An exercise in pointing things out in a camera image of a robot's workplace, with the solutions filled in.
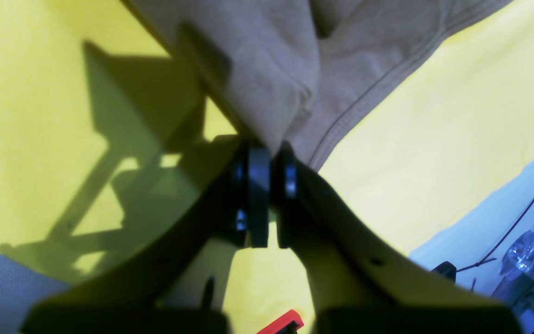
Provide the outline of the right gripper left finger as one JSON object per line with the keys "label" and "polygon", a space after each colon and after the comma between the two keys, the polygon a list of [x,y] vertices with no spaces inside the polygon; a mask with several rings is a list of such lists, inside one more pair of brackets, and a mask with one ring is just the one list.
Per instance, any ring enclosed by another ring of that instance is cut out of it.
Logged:
{"label": "right gripper left finger", "polygon": [[159,239],[110,271],[37,304],[24,334],[226,334],[235,253],[265,248],[271,154],[243,142],[231,163]]}

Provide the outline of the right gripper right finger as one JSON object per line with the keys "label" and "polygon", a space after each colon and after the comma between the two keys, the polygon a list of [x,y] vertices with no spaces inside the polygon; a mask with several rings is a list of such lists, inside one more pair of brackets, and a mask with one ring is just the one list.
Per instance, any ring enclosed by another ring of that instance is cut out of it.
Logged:
{"label": "right gripper right finger", "polygon": [[316,334],[519,334],[508,308],[399,254],[283,144],[278,243],[303,264]]}

